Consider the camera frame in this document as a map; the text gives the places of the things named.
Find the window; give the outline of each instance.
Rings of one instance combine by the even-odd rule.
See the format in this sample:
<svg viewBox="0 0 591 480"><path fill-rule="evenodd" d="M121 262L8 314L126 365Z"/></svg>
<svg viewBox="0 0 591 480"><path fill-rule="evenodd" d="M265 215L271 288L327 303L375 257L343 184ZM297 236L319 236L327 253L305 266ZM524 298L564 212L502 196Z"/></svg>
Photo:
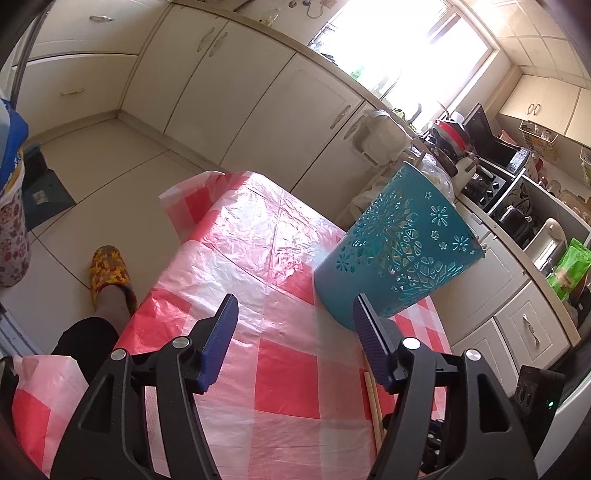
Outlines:
<svg viewBox="0 0 591 480"><path fill-rule="evenodd" d="M350 0L309 46L423 129L492 48L443 0Z"/></svg>

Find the kitchen appliance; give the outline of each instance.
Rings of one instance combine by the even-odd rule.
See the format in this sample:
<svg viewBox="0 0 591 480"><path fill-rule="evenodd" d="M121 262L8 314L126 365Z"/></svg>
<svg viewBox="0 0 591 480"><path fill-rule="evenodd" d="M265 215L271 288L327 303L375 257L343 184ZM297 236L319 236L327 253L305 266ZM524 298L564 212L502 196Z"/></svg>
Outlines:
<svg viewBox="0 0 591 480"><path fill-rule="evenodd" d="M534 237L531 217L526 217L513 205L501 210L501 213L495 213L493 218L520 248L525 247Z"/></svg>
<svg viewBox="0 0 591 480"><path fill-rule="evenodd" d="M476 203L484 212L488 212L503 195L508 184L482 165L476 166L476 173L462 189L462 193Z"/></svg>
<svg viewBox="0 0 591 480"><path fill-rule="evenodd" d="M531 152L517 147L492 134L482 105L477 103L464 120L464 128L478 155L512 175L517 175L525 166Z"/></svg>
<svg viewBox="0 0 591 480"><path fill-rule="evenodd" d="M560 224L548 218L524 252L547 277L566 252L566 235Z"/></svg>

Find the wire basket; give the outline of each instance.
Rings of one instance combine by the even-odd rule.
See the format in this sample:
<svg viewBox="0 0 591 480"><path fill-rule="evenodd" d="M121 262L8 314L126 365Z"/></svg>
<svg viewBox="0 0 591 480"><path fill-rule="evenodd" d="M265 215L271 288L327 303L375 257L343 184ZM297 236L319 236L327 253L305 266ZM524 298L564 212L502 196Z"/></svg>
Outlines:
<svg viewBox="0 0 591 480"><path fill-rule="evenodd" d="M558 133L553 132L531 122L521 122L519 130L527 147L545 160L558 161L560 150L558 148Z"/></svg>

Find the yellow floral slipper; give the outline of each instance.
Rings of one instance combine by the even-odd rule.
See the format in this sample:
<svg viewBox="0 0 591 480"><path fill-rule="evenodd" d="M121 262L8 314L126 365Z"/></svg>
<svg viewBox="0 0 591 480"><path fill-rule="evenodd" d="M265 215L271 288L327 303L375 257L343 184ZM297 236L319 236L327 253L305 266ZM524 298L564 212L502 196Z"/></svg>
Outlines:
<svg viewBox="0 0 591 480"><path fill-rule="evenodd" d="M137 299L131 288L131 280L121 252L113 245L100 247L92 256L90 264L90 295L92 304L96 308L96 299L100 291L107 285L117 285L125 292L129 314L133 315L137 309Z"/></svg>

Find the power cord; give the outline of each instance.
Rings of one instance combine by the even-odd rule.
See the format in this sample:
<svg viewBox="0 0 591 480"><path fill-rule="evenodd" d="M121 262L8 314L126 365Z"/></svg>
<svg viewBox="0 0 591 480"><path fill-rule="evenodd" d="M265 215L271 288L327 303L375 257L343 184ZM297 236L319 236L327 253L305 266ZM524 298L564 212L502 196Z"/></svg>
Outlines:
<svg viewBox="0 0 591 480"><path fill-rule="evenodd" d="M302 2L302 4L305 7L308 7L308 10L306 11L306 15L308 15L309 18L320 18L322 17L322 15L324 15L324 5L320 4L320 15L316 16L316 17L312 17L312 15L310 15L310 8L312 7L312 1L311 0L304 0Z"/></svg>

